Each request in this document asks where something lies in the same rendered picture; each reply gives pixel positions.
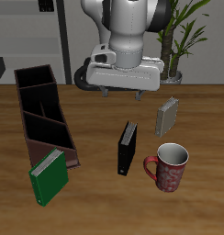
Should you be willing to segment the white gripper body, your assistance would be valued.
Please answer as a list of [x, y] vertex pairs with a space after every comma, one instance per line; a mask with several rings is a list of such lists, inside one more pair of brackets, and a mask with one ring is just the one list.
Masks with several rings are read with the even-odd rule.
[[157, 91], [160, 87], [160, 73], [164, 63], [159, 58], [143, 56], [141, 64], [135, 68], [121, 69], [114, 65], [90, 62], [86, 81], [89, 84]]

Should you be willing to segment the grey book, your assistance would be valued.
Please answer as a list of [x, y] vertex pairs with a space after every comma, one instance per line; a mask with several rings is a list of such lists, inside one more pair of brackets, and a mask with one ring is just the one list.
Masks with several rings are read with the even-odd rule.
[[155, 135], [162, 137], [175, 123], [179, 100], [171, 97], [158, 108]]

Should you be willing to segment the black book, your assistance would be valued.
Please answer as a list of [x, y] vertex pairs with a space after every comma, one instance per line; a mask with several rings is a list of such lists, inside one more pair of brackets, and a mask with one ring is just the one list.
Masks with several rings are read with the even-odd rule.
[[137, 124], [128, 122], [118, 142], [118, 174], [127, 175], [136, 150]]

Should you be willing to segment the dark brown desk caddy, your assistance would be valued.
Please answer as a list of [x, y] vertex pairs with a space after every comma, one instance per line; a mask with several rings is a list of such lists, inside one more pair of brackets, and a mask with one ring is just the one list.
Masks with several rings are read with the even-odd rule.
[[15, 70], [17, 94], [31, 166], [54, 148], [65, 154], [68, 170], [80, 166], [49, 65]]

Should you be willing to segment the green book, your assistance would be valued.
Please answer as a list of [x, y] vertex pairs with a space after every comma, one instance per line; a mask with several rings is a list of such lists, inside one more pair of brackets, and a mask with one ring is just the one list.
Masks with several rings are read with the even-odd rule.
[[45, 207], [69, 181], [64, 152], [54, 148], [28, 174], [37, 203]]

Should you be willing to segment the green pot plant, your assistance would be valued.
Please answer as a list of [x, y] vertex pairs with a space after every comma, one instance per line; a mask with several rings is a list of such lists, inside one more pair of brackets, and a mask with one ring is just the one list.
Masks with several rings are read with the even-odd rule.
[[195, 13], [197, 9], [209, 2], [210, 0], [199, 0], [194, 3], [194, 0], [190, 0], [181, 9], [179, 0], [169, 0], [171, 4], [171, 20], [164, 29], [158, 32], [158, 41], [162, 44], [161, 60], [164, 62], [161, 84], [180, 84], [182, 73], [177, 70], [180, 58], [184, 55], [191, 55], [189, 49], [192, 46], [207, 40], [207, 38], [202, 38], [205, 26], [191, 33], [196, 20], [187, 22], [185, 25], [183, 25], [183, 22]]

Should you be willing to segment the red patterned mug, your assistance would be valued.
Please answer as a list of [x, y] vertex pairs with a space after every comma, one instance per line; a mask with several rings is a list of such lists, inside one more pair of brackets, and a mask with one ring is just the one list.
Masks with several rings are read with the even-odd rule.
[[[183, 146], [164, 143], [158, 148], [156, 156], [145, 158], [143, 167], [161, 191], [170, 193], [178, 188], [188, 159], [189, 153]], [[156, 163], [156, 173], [148, 169], [149, 162]]]

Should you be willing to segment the white shelf unit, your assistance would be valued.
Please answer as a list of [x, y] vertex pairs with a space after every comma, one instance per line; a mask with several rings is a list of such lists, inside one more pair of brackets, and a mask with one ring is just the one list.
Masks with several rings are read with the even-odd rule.
[[45, 64], [58, 84], [72, 82], [64, 0], [0, 0], [0, 84]]

